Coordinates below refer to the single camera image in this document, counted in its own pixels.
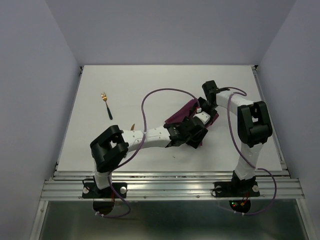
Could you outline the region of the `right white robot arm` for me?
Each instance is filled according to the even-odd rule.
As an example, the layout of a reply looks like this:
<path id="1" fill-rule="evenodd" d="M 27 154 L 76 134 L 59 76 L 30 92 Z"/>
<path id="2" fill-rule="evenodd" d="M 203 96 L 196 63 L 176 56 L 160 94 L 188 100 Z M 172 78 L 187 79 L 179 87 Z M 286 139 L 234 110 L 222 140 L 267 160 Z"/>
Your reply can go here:
<path id="1" fill-rule="evenodd" d="M 217 181 L 212 190 L 217 198 L 242 197 L 245 194 L 259 196 L 255 170 L 260 152 L 273 128 L 264 101 L 245 99 L 247 93 L 237 87 L 219 88 L 211 80 L 202 85 L 206 103 L 212 108 L 227 110 L 228 128 L 239 159 L 230 181 Z"/>

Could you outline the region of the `purple cloth napkin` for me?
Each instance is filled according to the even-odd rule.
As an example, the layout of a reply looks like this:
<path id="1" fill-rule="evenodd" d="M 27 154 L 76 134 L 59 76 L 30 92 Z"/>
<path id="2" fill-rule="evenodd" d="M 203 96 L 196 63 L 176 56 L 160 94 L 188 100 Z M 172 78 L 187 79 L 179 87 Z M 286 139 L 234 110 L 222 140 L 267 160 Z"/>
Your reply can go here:
<path id="1" fill-rule="evenodd" d="M 205 99 L 202 97 L 198 98 L 199 103 L 202 105 L 205 103 Z M 172 116 L 170 116 L 168 119 L 164 121 L 165 124 L 173 124 L 173 123 L 179 123 L 182 122 L 185 117 L 189 117 L 192 113 L 194 113 L 192 110 L 193 108 L 197 107 L 197 101 L 195 99 L 191 99 L 188 101 L 182 108 L 180 108 L 176 113 L 174 113 Z M 209 121 L 208 125 L 206 125 L 206 128 L 212 126 L 212 124 L 218 119 L 219 114 L 216 110 L 215 115 L 212 120 Z"/>

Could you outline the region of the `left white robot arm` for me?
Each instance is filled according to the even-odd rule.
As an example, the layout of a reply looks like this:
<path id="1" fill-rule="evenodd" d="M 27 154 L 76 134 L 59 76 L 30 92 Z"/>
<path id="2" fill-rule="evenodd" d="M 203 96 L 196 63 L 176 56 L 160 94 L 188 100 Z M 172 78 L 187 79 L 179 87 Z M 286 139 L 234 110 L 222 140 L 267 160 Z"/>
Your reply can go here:
<path id="1" fill-rule="evenodd" d="M 187 144 L 198 148 L 208 132 L 206 124 L 210 116 L 197 113 L 185 117 L 181 122 L 164 124 L 146 131 L 121 130 L 118 125 L 112 125 L 90 143 L 91 155 L 94 159 L 94 191 L 100 197 L 111 193 L 108 178 L 113 170 L 130 152 L 145 148 L 170 148 Z"/>

